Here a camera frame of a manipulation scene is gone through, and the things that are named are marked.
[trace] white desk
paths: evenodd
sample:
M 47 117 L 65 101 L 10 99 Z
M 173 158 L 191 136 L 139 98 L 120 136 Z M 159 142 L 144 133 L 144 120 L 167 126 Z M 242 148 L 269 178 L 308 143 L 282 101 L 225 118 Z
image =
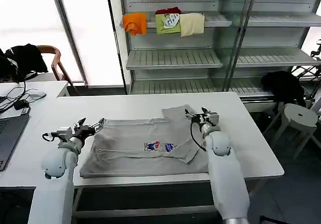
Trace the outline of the white desk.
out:
M 47 95 L 46 97 L 33 102 L 30 104 L 31 111 L 30 111 L 30 118 L 28 121 L 28 124 L 23 132 L 23 134 L 20 137 L 20 140 L 15 148 L 15 151 L 13 153 L 13 156 L 9 162 L 8 165 L 10 165 L 14 158 L 25 158 L 29 159 L 32 158 L 33 155 L 37 154 L 37 152 L 34 152 L 31 156 L 26 156 L 23 153 L 21 153 L 20 148 L 24 144 L 28 145 L 28 138 L 30 134 L 33 134 L 35 127 L 39 124 L 40 120 L 42 119 L 43 115 L 50 111 L 50 105 L 56 100 L 59 96 L 65 96 L 68 95 L 67 91 L 67 85 L 68 83 L 66 81 L 52 81 L 52 82 L 27 82 L 26 83 L 26 90 L 30 88 L 35 88 L 41 91 L 44 91 Z M 6 96 L 10 90 L 12 90 L 14 87 L 19 86 L 17 83 L 0 83 L 0 96 Z M 11 97 L 16 97 L 19 94 L 22 93 L 22 89 L 18 88 L 15 89 L 10 93 Z M 19 116 L 21 114 L 22 110 L 15 110 L 13 107 L 0 115 L 0 119 L 8 118 L 8 117 L 14 117 Z M 10 169 L 6 169 L 4 172 L 0 172 L 0 181 L 2 180 L 3 176 L 6 175 L 6 173 L 10 173 L 15 175 L 15 173 L 12 173 Z
M 238 95 L 233 92 L 59 97 L 42 106 L 43 116 L 33 130 L 24 134 L 8 168 L 0 176 L 0 187 L 34 187 L 44 181 L 41 160 L 57 142 L 46 143 L 41 135 L 61 126 L 73 126 L 87 117 L 93 124 L 100 118 L 150 119 L 162 117 L 162 108 L 189 104 L 196 112 L 201 107 L 220 115 L 219 126 L 229 134 L 246 179 L 273 178 L 284 174 L 279 161 L 263 138 Z M 83 179 L 79 170 L 86 161 L 93 137 L 87 139 L 74 172 L 75 186 L 126 186 L 208 181 L 208 174 L 183 174 L 152 177 L 106 177 Z

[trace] black jacket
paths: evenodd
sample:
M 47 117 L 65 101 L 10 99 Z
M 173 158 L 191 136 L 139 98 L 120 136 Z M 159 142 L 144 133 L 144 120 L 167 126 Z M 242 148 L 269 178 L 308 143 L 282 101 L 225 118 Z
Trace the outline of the black jacket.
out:
M 290 72 L 270 72 L 261 79 L 263 89 L 274 94 L 276 102 L 295 103 L 305 107 L 304 89 Z
M 48 72 L 39 49 L 34 45 L 15 46 L 6 50 L 4 54 L 0 51 L 0 77 L 15 75 L 14 72 L 16 70 L 7 58 L 14 60 L 18 64 L 19 81 L 24 80 L 26 75 L 31 72 Z

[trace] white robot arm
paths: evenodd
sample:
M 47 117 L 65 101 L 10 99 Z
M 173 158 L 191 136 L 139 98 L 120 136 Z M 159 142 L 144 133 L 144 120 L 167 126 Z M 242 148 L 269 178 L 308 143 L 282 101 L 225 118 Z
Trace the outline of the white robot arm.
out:
M 214 206 L 225 223 L 246 224 L 250 199 L 240 163 L 235 157 L 228 135 L 216 126 L 218 114 L 205 108 L 203 112 L 193 115 L 186 111 L 191 125 L 197 123 L 205 139 Z
M 43 134 L 46 141 L 60 139 L 58 149 L 51 151 L 43 159 L 42 169 L 46 181 L 34 192 L 28 224 L 70 224 L 74 197 L 73 175 L 78 155 L 85 139 L 102 129 L 104 119 L 92 126 L 83 126 L 85 119 L 71 128 L 61 128 L 56 132 Z

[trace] laptop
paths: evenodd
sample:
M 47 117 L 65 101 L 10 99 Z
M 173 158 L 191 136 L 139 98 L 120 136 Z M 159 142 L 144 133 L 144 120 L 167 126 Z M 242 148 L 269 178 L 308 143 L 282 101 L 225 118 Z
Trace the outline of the laptop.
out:
M 5 170 L 28 119 L 28 114 L 0 119 L 0 171 Z

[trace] metal shelf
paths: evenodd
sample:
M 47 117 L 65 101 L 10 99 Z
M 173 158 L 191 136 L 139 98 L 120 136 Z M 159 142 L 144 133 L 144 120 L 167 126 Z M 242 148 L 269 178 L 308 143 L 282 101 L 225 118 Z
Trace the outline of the metal shelf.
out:
M 209 79 L 135 81 L 131 94 L 215 92 Z
M 222 89 L 223 79 L 214 78 L 213 85 L 217 89 Z M 236 92 L 240 97 L 267 97 L 273 96 L 271 92 L 263 90 L 260 77 L 233 78 L 229 92 Z
M 250 16 L 249 27 L 321 27 L 321 17 L 315 14 L 262 13 Z
M 134 50 L 127 70 L 219 68 L 223 64 L 212 49 Z
M 218 51 L 222 62 L 229 62 L 230 49 Z M 298 48 L 242 48 L 236 67 L 286 67 L 286 66 L 318 66 L 319 62 L 309 57 Z
M 156 28 L 156 17 L 155 12 L 146 12 L 147 14 L 147 28 Z M 229 27 L 232 25 L 232 21 L 227 20 L 220 13 L 205 12 L 205 23 L 204 27 Z

